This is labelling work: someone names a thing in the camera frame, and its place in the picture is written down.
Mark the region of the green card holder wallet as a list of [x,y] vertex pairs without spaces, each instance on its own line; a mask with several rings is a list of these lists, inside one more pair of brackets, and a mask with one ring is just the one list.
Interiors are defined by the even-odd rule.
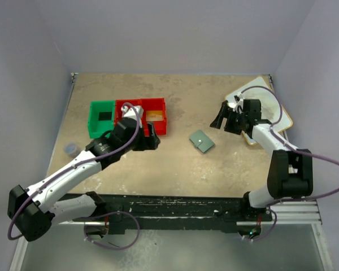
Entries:
[[205,154],[215,146],[215,143],[202,131],[197,130],[189,136],[189,140],[195,148]]

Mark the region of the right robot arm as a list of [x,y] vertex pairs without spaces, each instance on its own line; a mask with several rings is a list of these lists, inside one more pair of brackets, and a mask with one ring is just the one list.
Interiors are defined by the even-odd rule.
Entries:
[[210,127],[232,134],[244,132],[260,144],[271,157],[266,184],[260,189],[246,192],[241,209],[264,210],[268,205],[283,199],[298,200],[313,192],[313,166],[311,152],[289,143],[273,129],[273,123],[262,118],[259,99],[238,99],[230,105],[221,103],[221,108]]

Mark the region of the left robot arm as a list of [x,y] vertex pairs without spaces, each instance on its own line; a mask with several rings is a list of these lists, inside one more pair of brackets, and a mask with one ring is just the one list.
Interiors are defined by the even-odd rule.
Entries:
[[90,191],[73,199],[62,197],[89,177],[116,163],[129,151],[155,150],[160,144],[153,123],[141,124],[135,117],[124,117],[110,132],[93,139],[70,163],[44,180],[9,192],[7,237],[17,228],[27,241],[42,237],[52,226],[77,218],[109,215],[106,202]]

